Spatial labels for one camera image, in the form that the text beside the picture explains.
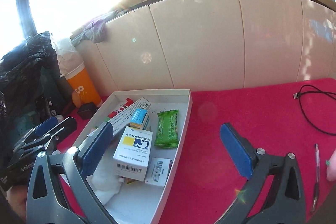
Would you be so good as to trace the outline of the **person's left hand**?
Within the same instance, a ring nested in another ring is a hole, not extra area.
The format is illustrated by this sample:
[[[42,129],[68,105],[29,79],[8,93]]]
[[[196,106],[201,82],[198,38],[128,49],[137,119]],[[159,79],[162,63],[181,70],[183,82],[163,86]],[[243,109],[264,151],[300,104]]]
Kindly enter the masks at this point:
[[[12,186],[7,191],[6,199],[8,200],[14,212],[22,219],[24,223],[26,223],[27,186]]]

